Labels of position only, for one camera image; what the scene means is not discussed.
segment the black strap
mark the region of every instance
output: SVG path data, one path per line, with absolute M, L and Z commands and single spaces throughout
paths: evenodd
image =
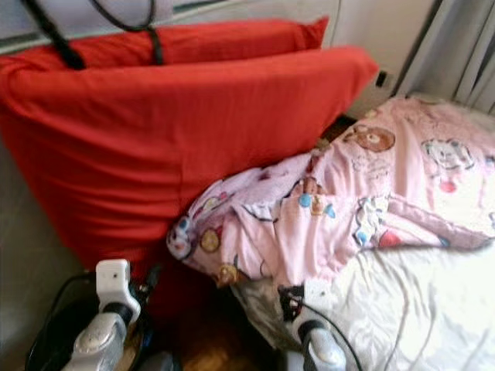
M 78 52 L 72 49 L 69 42 L 63 38 L 60 34 L 58 28 L 55 24 L 48 18 L 48 15 L 43 11 L 41 6 L 39 6 L 37 0 L 21 0 L 24 6 L 31 12 L 32 16 L 38 23 L 38 26 L 45 33 L 46 36 L 52 40 L 53 46 L 59 53 L 65 64 L 72 68 L 73 70 L 83 70 L 86 66 L 84 64 L 83 58 Z M 155 19 L 156 13 L 156 3 L 155 0 L 149 0 L 149 11 L 146 20 L 136 26 L 126 25 L 125 23 L 116 19 L 112 14 L 110 14 L 107 9 L 105 9 L 98 0 L 90 0 L 91 4 L 98 10 L 100 14 L 103 15 L 112 25 L 123 29 L 128 32 L 141 32 L 146 31 L 152 41 L 153 46 L 153 56 L 155 63 L 158 65 L 164 64 L 162 45 L 156 31 L 151 27 L 153 20 Z
M 69 42 L 63 38 L 55 24 L 48 18 L 48 15 L 39 6 L 36 0 L 21 0 L 24 6 L 31 12 L 38 23 L 38 26 L 45 35 L 52 40 L 53 47 L 59 53 L 65 64 L 73 70 L 83 70 L 86 68 L 84 61 Z

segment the red pillow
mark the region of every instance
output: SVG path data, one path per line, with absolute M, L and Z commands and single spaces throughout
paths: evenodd
M 352 47 L 80 72 L 9 60 L 0 129 L 84 265 L 163 263 L 152 298 L 163 318 L 205 292 L 166 253 L 170 223 L 216 179 L 309 150 L 376 70 Z
M 174 64 L 242 60 L 318 49 L 327 25 L 325 17 L 311 25 L 266 20 L 171 26 L 156 31 L 165 64 Z M 147 32 L 91 37 L 71 41 L 70 45 L 83 57 L 87 68 L 154 64 Z M 43 70 L 68 68 L 51 46 L 31 49 L 14 58 Z

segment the curtain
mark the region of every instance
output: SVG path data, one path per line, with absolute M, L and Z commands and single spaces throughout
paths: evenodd
M 398 95 L 422 92 L 495 114 L 495 0 L 443 0 Z

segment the pillow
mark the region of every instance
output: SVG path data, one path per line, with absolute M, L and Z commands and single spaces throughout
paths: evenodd
M 205 292 L 162 243 L 173 220 L 214 180 L 308 151 L 376 71 L 353 47 L 77 72 L 8 60 L 0 130 L 86 267 L 162 262 L 165 318 Z
M 283 20 L 209 23 L 194 26 L 161 27 L 156 30 L 165 64 L 242 60 L 321 46 L 328 17 L 311 25 Z M 120 33 L 74 40 L 70 45 L 87 68 L 148 66 L 154 64 L 147 32 Z M 65 70 L 51 46 L 14 56 L 43 70 Z

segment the cartoon print blanket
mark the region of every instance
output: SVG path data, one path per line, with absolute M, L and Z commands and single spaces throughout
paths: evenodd
M 328 148 L 214 183 L 169 231 L 219 285 L 331 281 L 362 249 L 495 237 L 495 138 L 450 104 L 392 99 Z

